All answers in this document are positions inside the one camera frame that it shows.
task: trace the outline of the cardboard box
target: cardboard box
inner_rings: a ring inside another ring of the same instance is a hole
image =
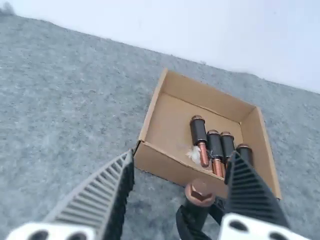
[[[186,156],[192,147],[190,120],[205,119],[206,130],[229,131],[234,143],[250,145],[254,168],[277,198],[281,191],[261,110],[254,105],[165,69],[146,114],[135,150],[135,166],[185,186],[195,178],[215,185],[226,197],[223,179]]]

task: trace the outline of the bolt head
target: bolt head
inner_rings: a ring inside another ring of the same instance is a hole
[[[213,192],[211,188],[201,179],[195,179],[191,185],[191,196],[203,202],[212,198]]]

